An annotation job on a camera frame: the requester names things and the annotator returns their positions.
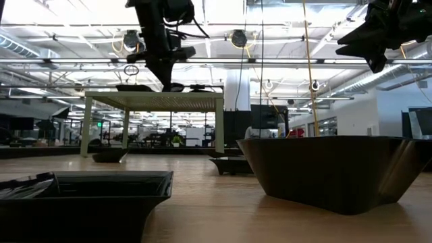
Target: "white metal frame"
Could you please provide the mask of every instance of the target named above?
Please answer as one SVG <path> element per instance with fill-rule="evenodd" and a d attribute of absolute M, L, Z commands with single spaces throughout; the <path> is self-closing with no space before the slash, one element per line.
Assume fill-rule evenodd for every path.
<path fill-rule="evenodd" d="M 140 110 L 133 110 L 131 107 L 126 107 L 124 104 L 112 101 L 110 98 L 115 97 L 128 97 L 132 99 L 139 98 L 184 98 L 184 99 L 203 99 L 208 101 L 210 98 L 213 102 L 212 109 L 200 109 L 190 110 L 190 112 L 215 112 L 215 148 L 218 153 L 224 153 L 224 140 L 223 140 L 223 94 L 222 93 L 182 93 L 182 92 L 86 92 L 86 107 L 84 110 L 84 122 L 82 129 L 82 140 L 81 140 L 81 156 L 88 156 L 88 139 L 90 132 L 91 113 L 93 101 L 100 101 L 108 105 L 114 106 L 117 109 L 125 111 L 124 128 L 123 128 L 123 141 L 122 147 L 126 149 L 128 147 L 128 130 L 129 130 L 129 114 L 131 111 L 151 111 L 145 108 Z M 166 107 L 165 110 L 159 111 L 176 111 L 174 108 Z"/>

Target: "white table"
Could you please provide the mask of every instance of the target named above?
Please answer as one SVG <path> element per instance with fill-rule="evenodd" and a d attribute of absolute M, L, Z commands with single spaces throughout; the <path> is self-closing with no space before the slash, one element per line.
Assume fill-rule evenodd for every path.
<path fill-rule="evenodd" d="M 124 110 L 123 142 L 128 147 L 129 113 L 131 111 L 215 112 L 215 147 L 224 152 L 223 94 L 213 92 L 86 92 L 86 107 L 81 140 L 81 156 L 87 157 L 93 101 Z"/>

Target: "wooden tabletop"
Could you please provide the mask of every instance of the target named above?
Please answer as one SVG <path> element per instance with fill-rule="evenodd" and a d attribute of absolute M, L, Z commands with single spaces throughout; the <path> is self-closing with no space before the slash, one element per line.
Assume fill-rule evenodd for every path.
<path fill-rule="evenodd" d="M 128 155 L 122 164 L 100 164 L 72 155 L 0 160 L 0 179 L 44 171 L 172 170 L 173 195 L 151 213 L 143 242 L 432 242 L 431 173 L 421 174 L 398 204 L 343 216 L 266 196 L 253 175 L 219 176 L 208 159 Z"/>

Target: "ceiling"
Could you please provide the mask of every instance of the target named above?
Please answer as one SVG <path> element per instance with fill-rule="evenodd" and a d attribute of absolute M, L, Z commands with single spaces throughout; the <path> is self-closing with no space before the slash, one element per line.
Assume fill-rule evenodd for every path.
<path fill-rule="evenodd" d="M 302 39 L 305 36 L 302 1 L 263 0 L 263 13 L 260 1 L 192 2 L 197 22 L 211 37 L 209 40 L 189 38 L 183 42 L 184 46 L 195 47 L 194 58 L 248 58 L 247 51 L 235 48 L 229 38 L 225 40 L 225 37 L 230 36 L 235 29 L 246 29 L 250 57 L 307 58 L 307 44 Z M 311 58 L 350 58 L 335 54 L 335 50 L 339 48 L 336 42 L 364 22 L 367 6 L 362 3 L 365 1 L 309 0 L 307 3 L 306 18 Z M 129 53 L 122 47 L 123 34 L 126 30 L 140 30 L 135 10 L 125 8 L 125 4 L 126 0 L 7 0 L 0 34 L 33 50 L 51 50 L 61 58 L 122 58 Z M 193 24 L 180 26 L 179 30 L 201 34 Z M 414 43 L 407 46 L 406 50 L 410 51 L 417 46 Z M 400 55 L 399 50 L 387 51 L 389 58 Z M 22 58 L 3 48 L 0 48 L 0 57 Z M 98 86 L 94 90 L 109 90 L 110 86 L 124 83 L 128 78 L 128 84 L 145 84 L 154 90 L 161 90 L 159 81 L 144 64 L 137 66 L 140 68 L 139 75 L 130 78 L 122 72 L 122 65 L 61 64 L 56 70 L 43 69 L 39 65 L 7 65 L 8 68 L 33 77 L 37 82 L 58 86 L 52 89 L 53 93 L 83 95 L 83 92 L 74 89 L 61 88 L 75 83 Z M 227 69 L 231 68 L 239 67 L 205 62 L 178 63 L 174 66 L 172 80 L 183 84 L 223 85 L 227 78 Z M 258 85 L 261 66 L 245 65 L 245 69 L 245 72 L 250 72 L 252 85 Z M 325 68 L 314 67 L 311 74 L 313 80 L 318 80 L 327 88 L 337 88 L 367 71 L 366 65 L 352 69 L 329 65 Z M 266 65 L 263 69 L 263 79 L 274 83 L 274 88 L 268 90 L 272 96 L 305 96 L 308 93 L 309 72 L 306 64 L 298 67 Z M 254 90 L 251 95 L 255 95 L 256 89 L 251 90 Z"/>

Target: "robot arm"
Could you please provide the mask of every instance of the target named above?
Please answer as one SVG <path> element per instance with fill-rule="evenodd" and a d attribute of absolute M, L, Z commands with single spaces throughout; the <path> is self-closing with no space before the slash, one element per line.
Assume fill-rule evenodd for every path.
<path fill-rule="evenodd" d="M 338 55 L 365 58 L 374 73 L 381 72 L 386 49 L 408 41 L 424 42 L 432 34 L 432 1 L 376 0 L 369 4 L 365 23 L 341 38 Z"/>
<path fill-rule="evenodd" d="M 146 50 L 128 56 L 128 63 L 145 60 L 147 68 L 162 82 L 163 91 L 171 90 L 171 73 L 178 60 L 195 55 L 194 47 L 181 47 L 182 34 L 165 28 L 164 20 L 175 26 L 191 23 L 194 6 L 190 0 L 129 0 L 126 7 L 135 7 Z"/>

